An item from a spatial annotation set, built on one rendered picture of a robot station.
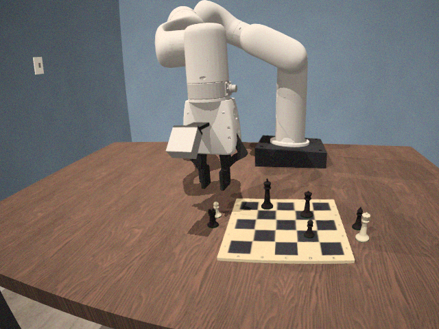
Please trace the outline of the white queen chess piece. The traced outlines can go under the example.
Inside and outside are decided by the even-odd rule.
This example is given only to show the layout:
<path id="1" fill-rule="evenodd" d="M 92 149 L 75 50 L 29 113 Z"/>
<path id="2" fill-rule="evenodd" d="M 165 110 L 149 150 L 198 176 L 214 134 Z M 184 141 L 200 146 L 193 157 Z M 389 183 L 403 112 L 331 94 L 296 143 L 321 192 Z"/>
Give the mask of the white queen chess piece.
<path id="1" fill-rule="evenodd" d="M 355 239 L 359 242 L 365 243 L 369 240 L 369 236 L 366 234 L 367 232 L 367 223 L 369 223 L 370 214 L 367 212 L 362 214 L 363 219 L 361 220 L 362 226 L 360 233 L 356 234 Z"/>

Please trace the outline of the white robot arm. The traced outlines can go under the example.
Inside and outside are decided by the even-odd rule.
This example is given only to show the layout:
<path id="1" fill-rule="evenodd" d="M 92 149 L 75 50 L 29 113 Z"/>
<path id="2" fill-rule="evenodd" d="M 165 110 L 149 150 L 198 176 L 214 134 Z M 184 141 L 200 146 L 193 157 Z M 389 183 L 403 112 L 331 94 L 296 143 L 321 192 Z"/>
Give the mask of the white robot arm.
<path id="1" fill-rule="evenodd" d="M 309 145 L 304 139 L 308 59 L 300 42 L 264 25 L 249 26 L 206 0 L 194 10 L 174 9 L 167 21 L 156 31 L 156 57 L 163 67 L 186 67 L 188 99 L 218 99 L 237 92 L 228 74 L 227 43 L 234 45 L 277 67 L 276 132 L 270 142 L 284 147 Z M 208 126 L 174 125 L 166 152 L 172 158 L 196 159 L 201 130 Z"/>

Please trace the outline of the cream chessboard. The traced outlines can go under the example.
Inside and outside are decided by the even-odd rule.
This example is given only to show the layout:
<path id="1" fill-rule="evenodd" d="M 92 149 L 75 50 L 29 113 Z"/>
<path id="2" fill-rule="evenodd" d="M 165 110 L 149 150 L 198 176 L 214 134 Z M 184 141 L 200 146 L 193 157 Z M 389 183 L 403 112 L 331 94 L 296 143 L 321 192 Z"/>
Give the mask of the cream chessboard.
<path id="1" fill-rule="evenodd" d="M 245 263 L 355 263 L 334 199 L 310 200 L 312 218 L 302 218 L 305 199 L 236 199 L 217 260 Z M 304 237 L 313 221 L 312 239 Z"/>

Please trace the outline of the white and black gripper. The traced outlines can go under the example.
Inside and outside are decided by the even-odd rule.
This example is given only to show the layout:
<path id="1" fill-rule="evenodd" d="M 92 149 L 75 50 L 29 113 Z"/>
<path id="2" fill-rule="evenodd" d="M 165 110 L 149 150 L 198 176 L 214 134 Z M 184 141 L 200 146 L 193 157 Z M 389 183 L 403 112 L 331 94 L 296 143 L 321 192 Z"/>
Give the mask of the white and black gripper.
<path id="1" fill-rule="evenodd" d="M 185 102 L 183 125 L 193 122 L 209 123 L 208 127 L 201 130 L 202 138 L 197 158 L 190 159 L 190 161 L 198 169 L 199 181 L 205 189 L 211 183 L 210 167 L 206 163 L 206 155 L 219 155 L 221 162 L 219 185 L 220 190 L 224 191 L 230 184 L 230 167 L 248 155 L 241 141 L 235 98 L 227 96 L 218 99 L 188 100 Z M 237 153 L 233 154 L 235 150 Z"/>

